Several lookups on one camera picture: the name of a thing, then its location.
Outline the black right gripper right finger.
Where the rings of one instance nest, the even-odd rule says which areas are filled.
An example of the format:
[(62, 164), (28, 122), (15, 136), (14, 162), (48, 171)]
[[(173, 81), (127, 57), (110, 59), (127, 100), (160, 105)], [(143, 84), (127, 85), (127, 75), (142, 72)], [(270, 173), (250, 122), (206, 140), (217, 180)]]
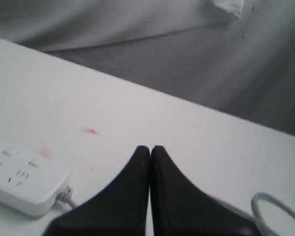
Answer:
[(255, 236), (256, 224), (197, 188), (163, 146), (150, 160), (150, 200), (156, 236)]

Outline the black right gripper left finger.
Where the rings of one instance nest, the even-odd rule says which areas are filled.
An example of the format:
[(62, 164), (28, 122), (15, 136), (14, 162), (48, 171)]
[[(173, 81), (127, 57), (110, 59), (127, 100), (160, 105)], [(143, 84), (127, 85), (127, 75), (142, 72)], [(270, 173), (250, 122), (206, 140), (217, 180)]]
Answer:
[(121, 172), (96, 196), (54, 219), (49, 236), (144, 236), (150, 152), (138, 146)]

